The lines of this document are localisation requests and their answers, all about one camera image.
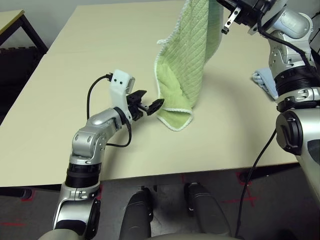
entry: red tape mark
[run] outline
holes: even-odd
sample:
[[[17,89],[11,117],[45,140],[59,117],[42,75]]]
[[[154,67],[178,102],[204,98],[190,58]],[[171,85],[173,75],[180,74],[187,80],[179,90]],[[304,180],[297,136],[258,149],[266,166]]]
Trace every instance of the red tape mark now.
[[[246,192],[248,193],[248,196],[249,196],[249,199],[250,199],[250,203],[251,203],[251,207],[254,208],[255,207],[255,203],[254,203],[254,200],[251,197],[251,193],[250,193],[250,190],[249,190],[248,187],[246,188]]]
[[[36,190],[33,190],[33,189],[32,189],[31,197],[29,197],[29,198],[27,198],[27,199],[21,199],[21,202],[31,202],[31,201],[34,199],[35,194],[36,194]]]
[[[185,180],[185,175],[183,173],[181,173],[181,182],[184,184],[186,183],[186,180]]]
[[[17,222],[0,222],[0,225],[6,227],[24,227],[26,224]]]
[[[102,189],[104,188],[104,186],[102,184],[100,184],[99,187],[99,195],[96,197],[96,199],[101,200],[102,199]]]
[[[238,179],[238,183],[243,186],[243,185],[245,185],[245,182],[240,180],[240,174],[242,174],[242,172],[240,172],[240,171],[235,173],[236,178]]]

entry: green cloth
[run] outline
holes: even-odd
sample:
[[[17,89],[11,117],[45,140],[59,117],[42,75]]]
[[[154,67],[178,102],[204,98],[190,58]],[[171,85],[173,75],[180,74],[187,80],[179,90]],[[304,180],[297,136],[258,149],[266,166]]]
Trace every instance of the green cloth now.
[[[216,0],[187,0],[175,29],[156,57],[154,73],[163,107],[157,117],[181,131],[193,119],[205,63],[221,41],[223,8]]]

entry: silver metal arm segment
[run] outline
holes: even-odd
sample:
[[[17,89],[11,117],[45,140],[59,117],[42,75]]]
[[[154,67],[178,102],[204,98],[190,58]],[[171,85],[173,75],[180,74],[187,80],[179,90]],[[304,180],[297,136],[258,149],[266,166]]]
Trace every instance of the silver metal arm segment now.
[[[236,22],[248,25],[248,33],[255,34],[257,20],[263,16],[262,28],[304,51],[311,68],[316,69],[309,45],[313,23],[306,14],[288,9],[288,0],[217,1],[231,11],[222,33],[227,34],[230,24]],[[277,110],[281,112],[276,120],[276,140],[296,156],[320,208],[320,81],[299,53],[285,44],[268,41],[269,68],[279,96]]]
[[[81,239],[98,230],[99,174],[108,140],[122,127],[119,113],[109,108],[90,117],[72,140],[66,181],[61,186],[53,229],[71,229]]]
[[[54,214],[53,230],[43,235],[41,240],[90,240],[96,235],[100,218],[100,201],[97,199],[99,175],[108,140],[124,124],[131,139],[131,123],[143,116],[140,110],[149,116],[164,102],[164,99],[157,99],[147,106],[141,102],[147,91],[131,93],[134,77],[118,69],[110,75],[113,108],[90,117],[74,135],[66,179],[61,185]]]

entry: table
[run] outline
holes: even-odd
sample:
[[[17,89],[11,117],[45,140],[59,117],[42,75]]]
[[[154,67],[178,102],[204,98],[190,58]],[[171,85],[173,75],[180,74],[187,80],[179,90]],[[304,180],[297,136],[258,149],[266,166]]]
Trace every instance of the table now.
[[[0,126],[0,186],[60,184],[72,138],[86,123],[92,82],[118,68],[133,90],[157,98],[157,40],[173,30],[183,1],[78,6]],[[267,40],[234,24],[204,69],[194,120],[174,132],[156,116],[132,125],[130,146],[107,147],[101,180],[250,167],[275,128],[276,104],[251,80],[268,65]],[[111,106],[109,82],[91,94],[91,114]],[[125,143],[127,130],[110,142]],[[274,140],[259,165],[295,163]]]
[[[47,46],[31,26],[24,13],[25,11],[22,9],[0,12],[0,45],[3,44],[18,28],[22,27],[24,32],[38,48],[39,52],[41,54],[46,54],[48,51]]]

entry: power cord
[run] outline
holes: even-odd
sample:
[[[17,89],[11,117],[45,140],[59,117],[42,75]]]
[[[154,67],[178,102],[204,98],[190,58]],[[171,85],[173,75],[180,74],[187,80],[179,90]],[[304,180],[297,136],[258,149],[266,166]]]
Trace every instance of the power cord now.
[[[279,43],[279,44],[286,45],[287,47],[289,47],[289,48],[291,48],[292,50],[296,51],[296,52],[301,56],[304,64],[308,67],[308,69],[310,70],[310,72],[311,72],[311,73],[314,75],[314,77],[320,82],[320,76],[317,74],[316,70],[310,65],[310,63],[309,63],[309,61],[308,61],[308,59],[307,59],[307,57],[306,57],[306,53],[305,53],[303,50],[301,50],[300,48],[298,48],[297,46],[293,45],[293,44],[290,43],[290,42],[287,42],[287,41],[285,41],[285,40],[279,39],[279,38],[277,38],[277,37],[275,37],[275,36],[267,33],[267,32],[263,29],[262,23],[261,23],[263,16],[264,16],[264,14],[261,13],[261,14],[259,15],[258,20],[257,20],[257,27],[258,27],[259,33],[260,33],[262,36],[266,37],[267,39],[270,39],[270,40],[272,40],[272,41],[275,41],[275,42],[277,42],[277,43]]]
[[[270,143],[274,139],[275,135],[276,135],[276,130],[273,131],[269,141],[265,144],[265,146],[261,150],[260,154],[258,155],[256,160],[254,161],[254,164],[253,164],[253,166],[251,167],[251,169],[250,169],[250,171],[248,173],[248,177],[245,180],[245,184],[244,184],[244,187],[243,187],[243,190],[242,190],[242,194],[241,194],[241,198],[240,198],[239,212],[238,212],[238,217],[237,217],[237,222],[236,222],[236,230],[235,230],[235,234],[234,234],[235,238],[239,237],[238,233],[239,233],[240,226],[241,226],[242,208],[243,208],[243,204],[244,204],[244,198],[245,198],[245,194],[246,194],[246,191],[247,191],[247,187],[248,187],[248,184],[249,184],[250,179],[251,179],[251,175],[254,172],[254,170],[256,169],[257,163],[259,162],[261,156],[264,154],[264,152],[266,151],[266,149],[268,148],[268,146],[270,145]]]
[[[99,77],[97,80],[95,80],[92,85],[89,88],[87,97],[86,97],[86,119],[88,120],[90,118],[90,96],[91,96],[91,92],[94,89],[95,85],[100,82],[102,79],[108,79],[109,82],[111,82],[113,74],[106,74],[104,76]],[[117,147],[117,148],[125,148],[127,147],[130,143],[131,143],[131,139],[132,139],[132,129],[131,129],[131,125],[129,120],[127,119],[125,113],[120,109],[120,108],[116,108],[116,111],[118,112],[118,114],[120,115],[121,121],[124,121],[126,128],[128,129],[128,133],[129,133],[129,139],[128,142],[124,145],[119,145],[119,144],[114,144],[114,143],[107,143],[106,146],[113,146],[113,147]]]

